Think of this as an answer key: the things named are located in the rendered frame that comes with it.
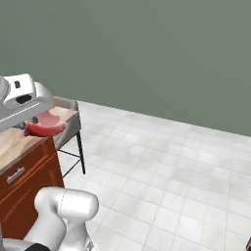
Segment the black metal stool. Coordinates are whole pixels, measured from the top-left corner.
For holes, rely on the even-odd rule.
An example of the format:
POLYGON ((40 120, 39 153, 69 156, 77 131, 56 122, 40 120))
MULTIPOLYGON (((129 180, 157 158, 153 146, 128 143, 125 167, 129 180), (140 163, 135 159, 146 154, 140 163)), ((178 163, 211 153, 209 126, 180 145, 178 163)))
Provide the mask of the black metal stool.
POLYGON ((68 170, 65 172, 65 174, 63 175, 63 178, 66 177, 78 163, 81 163, 82 173, 83 173, 84 175, 86 174, 85 164, 84 164, 84 155, 83 155, 82 143, 81 143, 81 136, 80 136, 80 131, 79 131, 75 136, 76 136, 77 147, 78 147, 78 152, 79 152, 78 155, 73 154, 73 153, 70 153, 70 152, 67 152, 67 151, 64 151, 64 150, 61 150, 61 149, 58 150, 58 151, 60 151, 60 152, 62 152, 62 153, 64 153, 64 154, 71 155, 71 156, 74 156, 74 157, 77 157, 77 158, 78 158, 78 160, 75 162, 75 164, 74 164, 70 169, 68 169, 68 170))

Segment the red-brown drawer front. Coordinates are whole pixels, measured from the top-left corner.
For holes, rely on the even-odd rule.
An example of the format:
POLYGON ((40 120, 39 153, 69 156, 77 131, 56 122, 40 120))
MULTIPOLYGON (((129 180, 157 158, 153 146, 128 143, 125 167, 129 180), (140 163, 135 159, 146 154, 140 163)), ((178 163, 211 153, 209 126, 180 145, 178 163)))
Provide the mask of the red-brown drawer front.
POLYGON ((25 175, 40 169, 60 170, 53 139, 51 137, 22 139, 12 150, 1 154, 0 184, 7 182, 7 177, 21 167, 25 167, 25 175))

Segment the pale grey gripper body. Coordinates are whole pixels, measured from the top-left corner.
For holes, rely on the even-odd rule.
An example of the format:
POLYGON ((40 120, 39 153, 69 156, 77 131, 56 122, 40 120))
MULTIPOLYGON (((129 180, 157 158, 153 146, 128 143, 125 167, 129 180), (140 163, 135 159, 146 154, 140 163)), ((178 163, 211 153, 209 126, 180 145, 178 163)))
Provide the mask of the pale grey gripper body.
POLYGON ((50 110, 54 107, 53 94, 41 83, 36 82, 34 89, 27 93, 21 92, 13 84, 9 94, 0 101, 0 132, 50 110))

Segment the red raw steak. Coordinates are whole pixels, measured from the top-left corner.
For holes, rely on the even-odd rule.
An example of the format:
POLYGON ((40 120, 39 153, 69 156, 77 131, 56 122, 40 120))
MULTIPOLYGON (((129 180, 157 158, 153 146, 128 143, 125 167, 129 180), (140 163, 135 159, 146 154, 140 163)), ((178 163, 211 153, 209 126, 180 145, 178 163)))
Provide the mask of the red raw steak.
POLYGON ((60 119, 59 116, 52 115, 49 110, 36 116, 39 123, 33 124, 31 119, 25 128, 25 136, 47 137, 54 136, 64 131, 67 122, 60 119))

